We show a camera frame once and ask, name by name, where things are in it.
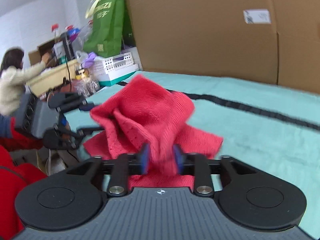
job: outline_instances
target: gray ribbed panel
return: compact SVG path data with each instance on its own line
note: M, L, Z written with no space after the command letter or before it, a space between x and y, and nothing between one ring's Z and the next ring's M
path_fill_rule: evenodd
M307 240L299 228L263 233L241 228L224 217L212 199L188 188L135 188L111 199L87 224L63 231L26 229L15 240Z

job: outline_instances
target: dark hair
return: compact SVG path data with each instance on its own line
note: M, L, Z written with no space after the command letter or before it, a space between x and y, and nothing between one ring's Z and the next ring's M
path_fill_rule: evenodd
M1 68L0 68L0 76L2 72L8 69L10 66L14 66L17 69L22 69L21 62L23 60L24 52L22 49L14 48L9 49L3 56Z

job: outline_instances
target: barcode sticker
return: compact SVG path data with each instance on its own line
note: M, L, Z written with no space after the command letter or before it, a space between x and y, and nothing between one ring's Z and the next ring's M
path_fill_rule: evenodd
M267 9L243 11L244 21L248 24L271 24L270 13Z

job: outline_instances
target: white plastic basket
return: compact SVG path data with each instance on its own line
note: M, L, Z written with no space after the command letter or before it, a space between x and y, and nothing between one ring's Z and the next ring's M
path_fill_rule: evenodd
M131 52L95 61L89 72L102 86L112 86L139 70L134 64Z

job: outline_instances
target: perforated basket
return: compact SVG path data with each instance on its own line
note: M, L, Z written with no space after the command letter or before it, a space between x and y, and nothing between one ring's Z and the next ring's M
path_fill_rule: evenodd
M104 71L109 73L124 67L133 65L133 58L131 52L120 54L113 57L108 57L100 61L95 61L93 66L90 68L90 73L95 74L96 72Z

